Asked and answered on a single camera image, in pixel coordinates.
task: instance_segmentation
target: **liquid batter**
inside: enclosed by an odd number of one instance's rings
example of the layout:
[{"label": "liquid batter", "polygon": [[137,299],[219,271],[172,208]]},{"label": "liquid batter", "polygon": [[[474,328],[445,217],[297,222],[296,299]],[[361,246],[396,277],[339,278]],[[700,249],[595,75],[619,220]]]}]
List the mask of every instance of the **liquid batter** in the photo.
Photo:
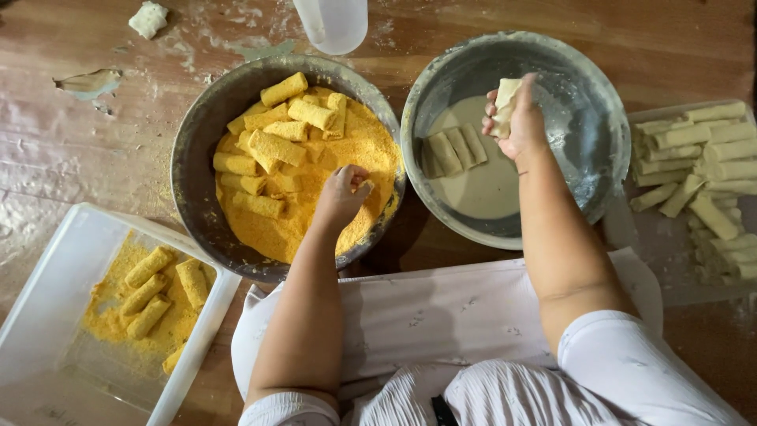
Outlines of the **liquid batter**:
[{"label": "liquid batter", "polygon": [[[470,123],[481,131],[486,96],[463,99],[439,114],[429,135]],[[499,219],[520,211],[518,170],[490,136],[479,134],[489,161],[453,177],[431,179],[434,194],[463,215],[477,219]]]}]

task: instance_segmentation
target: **hand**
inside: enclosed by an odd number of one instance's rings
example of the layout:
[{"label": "hand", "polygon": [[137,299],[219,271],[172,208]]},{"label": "hand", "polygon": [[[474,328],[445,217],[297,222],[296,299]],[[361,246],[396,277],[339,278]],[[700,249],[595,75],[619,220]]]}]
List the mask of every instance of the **hand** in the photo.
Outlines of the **hand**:
[{"label": "hand", "polygon": [[[549,149],[547,135],[544,132],[544,116],[541,109],[534,104],[531,99],[531,86],[534,84],[536,74],[529,73],[523,77],[523,84],[516,93],[516,108],[510,118],[510,137],[507,139],[494,138],[494,142],[500,146],[502,153],[510,157],[522,171],[522,165],[526,158],[531,156],[532,152],[539,152],[544,148]],[[497,98],[497,91],[492,90],[486,94],[491,100],[486,104],[487,117],[481,121],[484,129],[481,131],[484,135],[491,132],[494,126],[494,120],[491,116],[497,113],[497,107],[494,106],[494,100]]]},{"label": "hand", "polygon": [[337,168],[323,184],[318,198],[313,226],[337,233],[352,222],[373,186],[359,187],[368,171],[354,164]]}]

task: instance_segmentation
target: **person's left hand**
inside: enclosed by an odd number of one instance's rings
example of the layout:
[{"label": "person's left hand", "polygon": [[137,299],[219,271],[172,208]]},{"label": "person's left hand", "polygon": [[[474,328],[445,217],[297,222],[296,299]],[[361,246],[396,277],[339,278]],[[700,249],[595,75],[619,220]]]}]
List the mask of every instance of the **person's left hand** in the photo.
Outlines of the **person's left hand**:
[{"label": "person's left hand", "polygon": [[337,168],[323,184],[313,226],[340,233],[349,225],[373,189],[372,185],[359,187],[367,177],[368,171],[355,164]]}]

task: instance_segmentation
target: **black strap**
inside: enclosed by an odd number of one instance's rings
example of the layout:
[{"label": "black strap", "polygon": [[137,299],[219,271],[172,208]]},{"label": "black strap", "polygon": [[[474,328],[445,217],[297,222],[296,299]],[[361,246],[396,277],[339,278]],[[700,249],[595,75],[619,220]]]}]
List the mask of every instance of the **black strap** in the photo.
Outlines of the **black strap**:
[{"label": "black strap", "polygon": [[458,426],[455,415],[452,414],[450,406],[447,405],[447,401],[444,401],[442,395],[431,398],[431,406],[434,407],[437,426]]}]

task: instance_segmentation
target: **white pants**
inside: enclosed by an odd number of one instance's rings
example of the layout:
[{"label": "white pants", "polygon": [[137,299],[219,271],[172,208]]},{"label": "white pants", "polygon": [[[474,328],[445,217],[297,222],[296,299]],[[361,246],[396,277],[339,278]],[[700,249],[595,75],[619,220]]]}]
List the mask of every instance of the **white pants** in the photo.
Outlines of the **white pants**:
[{"label": "white pants", "polygon": [[[662,335],[657,279],[633,253],[610,258],[644,322]],[[403,365],[471,365],[505,359],[556,369],[524,259],[340,280],[344,307],[340,401],[380,388]],[[248,293],[232,340],[234,376],[247,396],[252,367],[276,303]]]}]

